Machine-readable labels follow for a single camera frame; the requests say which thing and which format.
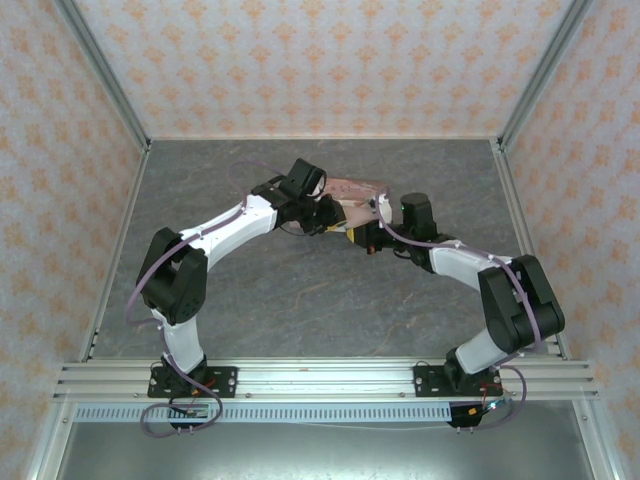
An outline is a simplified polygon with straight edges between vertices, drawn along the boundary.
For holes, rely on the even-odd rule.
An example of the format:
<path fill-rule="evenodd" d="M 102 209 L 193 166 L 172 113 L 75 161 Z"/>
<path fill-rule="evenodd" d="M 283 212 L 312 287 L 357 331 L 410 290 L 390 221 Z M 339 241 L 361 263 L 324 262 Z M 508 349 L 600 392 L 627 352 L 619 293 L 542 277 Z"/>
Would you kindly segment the grey metal sheet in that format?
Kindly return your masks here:
<path fill-rule="evenodd" d="M 573 426 L 520 418 L 496 430 L 221 424 L 146 437 L 77 424 L 57 480 L 595 480 Z"/>

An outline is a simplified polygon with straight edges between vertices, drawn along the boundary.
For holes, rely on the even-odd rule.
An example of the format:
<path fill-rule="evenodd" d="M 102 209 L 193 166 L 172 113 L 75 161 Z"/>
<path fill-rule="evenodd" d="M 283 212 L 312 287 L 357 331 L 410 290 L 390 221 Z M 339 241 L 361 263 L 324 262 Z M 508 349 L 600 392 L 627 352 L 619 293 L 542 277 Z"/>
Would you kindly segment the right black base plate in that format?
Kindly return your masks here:
<path fill-rule="evenodd" d="M 500 375 L 489 369 L 468 374 L 461 368 L 425 363 L 413 367 L 413 385 L 417 397 L 496 397 L 504 392 Z"/>

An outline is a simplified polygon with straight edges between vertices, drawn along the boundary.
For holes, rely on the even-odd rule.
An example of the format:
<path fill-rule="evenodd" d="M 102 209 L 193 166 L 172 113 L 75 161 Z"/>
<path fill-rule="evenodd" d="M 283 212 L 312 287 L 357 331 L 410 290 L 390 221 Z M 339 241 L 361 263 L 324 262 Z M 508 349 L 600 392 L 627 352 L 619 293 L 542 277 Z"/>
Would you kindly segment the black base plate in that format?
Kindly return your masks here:
<path fill-rule="evenodd" d="M 234 398 L 238 383 L 237 367 L 199 366 L 187 376 L 208 388 L 221 399 Z M 150 398 L 193 398 L 211 395 L 196 388 L 182 378 L 170 365 L 155 365 L 151 368 L 147 396 Z"/>
<path fill-rule="evenodd" d="M 489 369 L 468 374 L 461 368 L 425 363 L 413 367 L 413 385 L 417 397 L 496 397 L 504 392 L 500 375 Z"/>

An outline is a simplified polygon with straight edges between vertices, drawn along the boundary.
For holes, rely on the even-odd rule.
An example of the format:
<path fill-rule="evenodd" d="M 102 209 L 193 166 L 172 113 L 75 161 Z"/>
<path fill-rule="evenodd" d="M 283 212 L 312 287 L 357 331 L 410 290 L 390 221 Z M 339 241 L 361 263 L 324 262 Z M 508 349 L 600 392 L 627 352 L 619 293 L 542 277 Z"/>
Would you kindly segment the pink illustrated tin box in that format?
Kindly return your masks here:
<path fill-rule="evenodd" d="M 331 195 L 339 201 L 344 208 L 346 215 L 346 231 L 371 221 L 377 221 L 372 213 L 369 200 L 380 190 L 385 190 L 386 185 L 382 182 L 371 180 L 354 180 L 345 178 L 328 178 L 324 195 Z M 327 225 L 333 225 L 340 221 L 325 221 Z M 303 233 L 297 222 L 290 222 L 298 233 Z"/>

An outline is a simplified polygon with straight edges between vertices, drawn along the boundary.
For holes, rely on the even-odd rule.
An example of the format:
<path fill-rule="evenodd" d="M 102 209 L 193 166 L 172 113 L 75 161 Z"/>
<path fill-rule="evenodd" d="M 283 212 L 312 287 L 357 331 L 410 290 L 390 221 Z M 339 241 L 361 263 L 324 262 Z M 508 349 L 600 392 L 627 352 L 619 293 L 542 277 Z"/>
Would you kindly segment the short aluminium frame strut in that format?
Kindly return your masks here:
<path fill-rule="evenodd" d="M 73 402 L 53 403 L 45 416 L 26 480 L 56 480 L 60 472 L 65 450 L 77 410 Z"/>
<path fill-rule="evenodd" d="M 627 480 L 604 403 L 575 400 L 573 408 L 594 480 Z"/>

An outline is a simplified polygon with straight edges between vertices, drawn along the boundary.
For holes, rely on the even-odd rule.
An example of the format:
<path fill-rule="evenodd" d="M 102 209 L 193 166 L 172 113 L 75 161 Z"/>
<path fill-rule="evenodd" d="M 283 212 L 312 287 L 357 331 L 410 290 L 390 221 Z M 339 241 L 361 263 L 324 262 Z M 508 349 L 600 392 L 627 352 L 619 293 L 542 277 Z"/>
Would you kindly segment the aluminium mounting rail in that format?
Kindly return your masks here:
<path fill-rule="evenodd" d="M 236 402 L 408 402 L 415 398 L 415 367 L 442 360 L 377 358 L 227 358 L 214 366 L 238 369 Z M 62 367 L 54 398 L 59 401 L 136 401 L 147 399 L 149 359 L 94 359 Z M 599 399 L 603 387 L 588 361 L 534 355 L 500 368 L 507 391 L 529 400 Z"/>

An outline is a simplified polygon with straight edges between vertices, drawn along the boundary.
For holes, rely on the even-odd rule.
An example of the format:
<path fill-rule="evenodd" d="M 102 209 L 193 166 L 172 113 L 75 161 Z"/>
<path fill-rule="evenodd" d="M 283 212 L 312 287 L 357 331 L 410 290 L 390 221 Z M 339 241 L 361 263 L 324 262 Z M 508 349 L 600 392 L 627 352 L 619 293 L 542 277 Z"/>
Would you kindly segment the aluminium table side rail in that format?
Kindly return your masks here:
<path fill-rule="evenodd" d="M 526 224 L 524 210 L 518 197 L 514 178 L 508 163 L 506 154 L 501 149 L 498 139 L 491 140 L 491 148 L 496 163 L 497 171 L 504 190 L 506 202 L 514 226 L 518 246 L 523 254 L 536 256 L 533 241 Z M 564 333 L 555 334 L 546 340 L 546 354 L 555 354 L 561 360 L 571 359 L 570 349 L 567 345 Z"/>
<path fill-rule="evenodd" d="M 141 156 L 135 171 L 131 187 L 128 192 L 128 196 L 125 203 L 125 209 L 121 215 L 116 241 L 114 244 L 113 252 L 108 264 L 106 276 L 101 284 L 101 290 L 97 299 L 93 313 L 89 316 L 89 321 L 85 335 L 82 341 L 82 346 L 77 357 L 77 361 L 80 363 L 87 362 L 91 355 L 94 345 L 95 336 L 99 333 L 100 326 L 104 317 L 104 312 L 108 303 L 111 288 L 116 275 L 117 267 L 119 264 L 121 252 L 125 243 L 127 230 L 134 211 L 135 202 L 140 190 L 140 185 L 145 173 L 146 165 L 148 163 L 150 149 L 145 149 Z"/>

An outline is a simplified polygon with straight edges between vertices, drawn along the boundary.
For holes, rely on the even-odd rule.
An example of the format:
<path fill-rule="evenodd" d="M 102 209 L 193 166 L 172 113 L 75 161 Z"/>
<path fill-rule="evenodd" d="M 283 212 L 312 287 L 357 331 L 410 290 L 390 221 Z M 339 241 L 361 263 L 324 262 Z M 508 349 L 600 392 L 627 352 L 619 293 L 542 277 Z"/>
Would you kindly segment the aluminium frame post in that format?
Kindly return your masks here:
<path fill-rule="evenodd" d="M 497 137 L 500 152 L 506 153 L 533 111 L 551 74 L 558 66 L 594 0 L 571 0 L 569 8 L 543 51 L 533 74 L 519 97 L 502 133 Z"/>
<path fill-rule="evenodd" d="M 118 80 L 109 60 L 93 34 L 76 0 L 52 0 L 62 18 L 76 38 L 84 57 L 93 68 L 106 94 L 134 142 L 147 152 L 151 138 L 146 133 L 141 120 L 133 109 L 121 82 Z"/>

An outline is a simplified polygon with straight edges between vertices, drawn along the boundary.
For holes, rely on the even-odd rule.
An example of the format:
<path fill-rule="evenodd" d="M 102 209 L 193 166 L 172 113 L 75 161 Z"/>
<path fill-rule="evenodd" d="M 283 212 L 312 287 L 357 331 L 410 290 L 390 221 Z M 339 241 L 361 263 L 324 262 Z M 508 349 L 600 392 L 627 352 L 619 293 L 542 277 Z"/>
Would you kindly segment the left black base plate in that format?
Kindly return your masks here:
<path fill-rule="evenodd" d="M 221 399 L 234 398 L 238 383 L 237 367 L 199 366 L 187 376 L 208 388 Z M 150 398 L 193 398 L 211 395 L 196 388 L 182 378 L 170 365 L 155 365 L 151 368 L 147 396 Z"/>

